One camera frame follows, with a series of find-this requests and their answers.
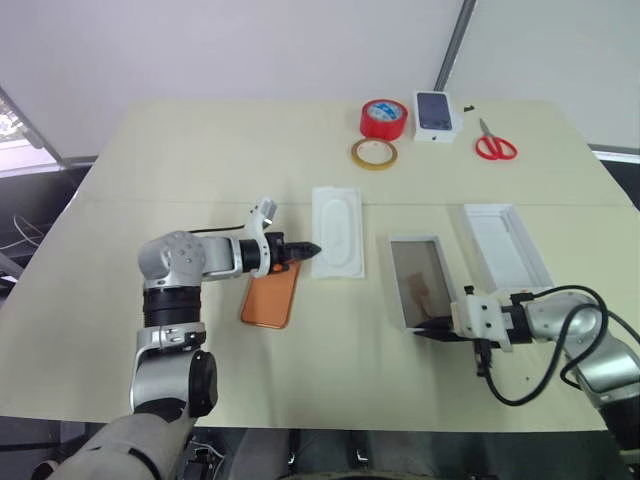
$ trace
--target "red tape roll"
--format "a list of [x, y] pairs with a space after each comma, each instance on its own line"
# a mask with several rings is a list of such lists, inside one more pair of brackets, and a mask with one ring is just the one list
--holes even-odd
[[404, 105], [386, 98], [371, 100], [362, 107], [360, 132], [367, 138], [395, 140], [404, 130], [409, 112]]

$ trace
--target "wires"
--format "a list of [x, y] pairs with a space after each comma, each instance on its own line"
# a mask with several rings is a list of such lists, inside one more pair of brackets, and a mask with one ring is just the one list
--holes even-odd
[[551, 355], [551, 360], [549, 361], [549, 366], [547, 367], [547, 371], [544, 373], [544, 376], [542, 377], [542, 380], [540, 380], [540, 383], [538, 383], [538, 385], [524, 397], [519, 398], [517, 400], [510, 400], [506, 397], [503, 397], [498, 391], [498, 389], [496, 388], [495, 383], [493, 383], [493, 378], [491, 377], [491, 368], [489, 367], [489, 365], [484, 365], [485, 367], [484, 378], [493, 396], [496, 397], [500, 402], [504, 403], [505, 405], [508, 405], [510, 407], [519, 407], [520, 405], [524, 405], [525, 403], [530, 402], [531, 400], [536, 398], [538, 395], [540, 395], [544, 391], [544, 389], [547, 388], [547, 385], [551, 381], [551, 377], [553, 377], [556, 367], [558, 366], [558, 361], [560, 360], [560, 355], [562, 353], [564, 343], [569, 333], [569, 325], [571, 324], [571, 321], [575, 318], [575, 316], [578, 314], [579, 311], [584, 310], [585, 308], [591, 308], [591, 307], [592, 305], [578, 305], [577, 307], [574, 307], [569, 312], [569, 315], [567, 315], [567, 317], [564, 319], [564, 322], [562, 322], [562, 328], [560, 329], [560, 334], [558, 335], [556, 346], [553, 349], [553, 354]]
[[195, 445], [196, 447], [206, 448], [210, 454], [218, 457], [220, 461], [215, 467], [215, 471], [213, 472], [213, 477], [211, 477], [212, 480], [215, 480], [215, 478], [218, 476], [218, 472], [220, 471], [220, 468], [222, 467], [222, 464], [224, 463], [224, 459], [226, 458], [226, 456], [218, 452], [215, 448], [213, 448], [213, 445], [209, 445], [208, 443], [196, 442], [195, 440], [191, 440], [191, 442], [189, 443], [191, 443], [192, 445]]
[[624, 328], [627, 333], [631, 335], [633, 339], [638, 343], [638, 345], [640, 345], [640, 334], [638, 334], [638, 332], [636, 332], [631, 325], [629, 325], [622, 318], [620, 318], [620, 316], [616, 315], [611, 310], [609, 310], [609, 316], [613, 318], [622, 328]]
[[583, 292], [587, 292], [596, 300], [596, 302], [598, 302], [598, 306], [600, 307], [600, 315], [601, 315], [600, 330], [598, 331], [596, 338], [593, 339], [593, 342], [591, 342], [591, 345], [585, 348], [580, 355], [578, 355], [573, 360], [569, 361], [562, 368], [562, 370], [560, 370], [560, 378], [562, 378], [567, 385], [571, 385], [574, 388], [580, 388], [580, 386], [577, 383], [572, 382], [567, 378], [567, 374], [571, 370], [573, 370], [582, 360], [584, 360], [589, 355], [591, 355], [594, 352], [594, 350], [598, 348], [598, 346], [602, 343], [604, 336], [607, 334], [607, 329], [609, 328], [609, 310], [607, 310], [607, 305], [604, 303], [604, 300], [602, 299], [602, 297], [595, 290], [592, 290], [588, 287], [583, 287], [582, 285], [563, 285], [561, 287], [551, 288], [549, 290], [545, 290], [544, 292], [540, 292], [534, 295], [534, 298], [544, 297], [551, 293], [556, 293], [563, 290], [582, 290]]
[[[595, 305], [583, 305], [585, 308], [597, 308]], [[622, 328], [624, 328], [627, 333], [629, 335], [631, 335], [633, 337], [633, 339], [638, 343], [638, 345], [640, 345], [640, 335], [638, 334], [638, 332], [636, 332], [633, 327], [631, 325], [629, 325], [626, 321], [624, 321], [619, 315], [615, 314], [614, 312], [610, 311], [608, 312], [609, 317], [613, 318], [613, 320], [615, 322], [617, 322]], [[569, 367], [569, 363], [560, 371], [560, 378], [562, 379], [562, 381], [564, 383], [566, 383], [567, 385], [569, 385], [570, 387], [573, 387], [575, 389], [578, 390], [582, 390], [582, 388], [580, 388], [580, 385], [577, 382], [574, 382], [573, 380], [570, 380], [568, 375], [570, 373], [570, 371], [572, 370], [572, 368], [568, 368]]]
[[189, 233], [207, 233], [207, 232], [226, 232], [227, 230], [242, 230], [244, 225], [235, 225], [233, 227], [221, 228], [201, 228], [199, 230], [189, 230]]
[[13, 225], [16, 227], [16, 230], [18, 230], [20, 235], [23, 236], [26, 242], [29, 242], [31, 245], [33, 245], [36, 248], [39, 247], [40, 246], [39, 243], [34, 242], [31, 239], [31, 237], [29, 237], [26, 233], [22, 231], [22, 228], [20, 228], [20, 225], [18, 225], [18, 218], [20, 218], [28, 227], [31, 227], [32, 230], [38, 232], [40, 234], [40, 237], [44, 237], [44, 233], [42, 233], [40, 229], [38, 229], [37, 227], [34, 227], [31, 223], [29, 223], [23, 216], [16, 215], [16, 214], [13, 215]]
[[[30, 237], [26, 233], [24, 233], [24, 230], [22, 230], [20, 225], [18, 225], [18, 219], [22, 220], [22, 222], [27, 227], [31, 228], [31, 230], [37, 232], [38, 235], [34, 237]], [[17, 214], [13, 215], [13, 226], [16, 227], [16, 230], [18, 230], [18, 233], [22, 236], [22, 240], [18, 240], [17, 242], [13, 242], [8, 245], [3, 245], [2, 247], [0, 247], [0, 250], [6, 250], [7, 248], [15, 247], [16, 245], [21, 245], [23, 243], [30, 243], [36, 248], [40, 246], [40, 243], [35, 242], [34, 240], [37, 238], [44, 237], [44, 233], [42, 233], [42, 231], [38, 227], [35, 227], [33, 224], [29, 223], [22, 215], [17, 215]]]
[[570, 385], [574, 388], [580, 388], [580, 386], [577, 383], [567, 378], [567, 374], [571, 370], [573, 370], [576, 367], [576, 365], [578, 365], [581, 361], [583, 361], [585, 358], [591, 355], [593, 351], [596, 348], [598, 348], [600, 343], [602, 343], [602, 340], [604, 339], [604, 336], [607, 333], [607, 328], [609, 326], [609, 322], [608, 322], [609, 311], [607, 310], [607, 305], [605, 304], [603, 298], [598, 294], [598, 292], [596, 292], [595, 290], [592, 290], [591, 288], [584, 287], [582, 285], [563, 285], [560, 287], [551, 288], [549, 290], [545, 290], [540, 293], [531, 294], [531, 298], [532, 299], [540, 298], [540, 297], [550, 295], [552, 293], [557, 293], [565, 290], [581, 290], [583, 292], [586, 292], [596, 300], [596, 302], [598, 303], [598, 306], [595, 307], [594, 305], [591, 305], [591, 304], [578, 305], [574, 307], [569, 312], [569, 314], [565, 317], [564, 321], [562, 322], [562, 328], [560, 329], [560, 334], [558, 335], [556, 346], [553, 350], [553, 354], [551, 356], [549, 366], [547, 367], [547, 370], [544, 376], [542, 377], [542, 380], [540, 380], [540, 383], [538, 383], [538, 385], [531, 392], [529, 392], [527, 395], [517, 400], [510, 400], [506, 397], [503, 397], [498, 391], [498, 389], [496, 388], [495, 383], [493, 382], [493, 378], [491, 377], [491, 367], [489, 365], [484, 365], [485, 372], [486, 372], [485, 380], [487, 382], [487, 386], [489, 387], [489, 390], [491, 390], [491, 393], [500, 402], [504, 403], [505, 405], [508, 405], [510, 407], [518, 407], [520, 405], [524, 405], [525, 403], [528, 403], [534, 398], [536, 398], [538, 395], [540, 395], [544, 391], [544, 389], [549, 384], [549, 381], [551, 380], [551, 377], [553, 376], [553, 373], [558, 365], [558, 360], [560, 359], [562, 348], [564, 347], [564, 343], [567, 339], [567, 334], [569, 332], [569, 325], [571, 324], [571, 321], [578, 314], [578, 312], [583, 309], [598, 308], [601, 314], [600, 329], [598, 330], [598, 334], [594, 338], [593, 342], [591, 342], [591, 344], [580, 355], [578, 355], [576, 358], [568, 362], [560, 371], [560, 378], [562, 378], [562, 380], [567, 385]]

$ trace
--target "white box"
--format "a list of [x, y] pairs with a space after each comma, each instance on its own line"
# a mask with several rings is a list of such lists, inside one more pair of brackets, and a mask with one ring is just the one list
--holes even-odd
[[467, 204], [454, 220], [467, 265], [486, 293], [554, 286], [529, 232], [510, 204]]

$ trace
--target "red scissors handle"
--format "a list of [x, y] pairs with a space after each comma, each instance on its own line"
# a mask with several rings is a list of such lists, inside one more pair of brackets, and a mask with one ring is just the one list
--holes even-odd
[[504, 138], [484, 135], [476, 141], [476, 153], [487, 160], [512, 160], [518, 149]]

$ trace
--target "white plastic tray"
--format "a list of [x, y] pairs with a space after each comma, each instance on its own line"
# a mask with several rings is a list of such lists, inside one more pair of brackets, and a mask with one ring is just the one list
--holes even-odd
[[322, 248], [311, 260], [311, 276], [364, 277], [360, 190], [316, 187], [311, 210], [313, 243]]
[[467, 204], [458, 234], [474, 282], [486, 293], [554, 286], [513, 205]]

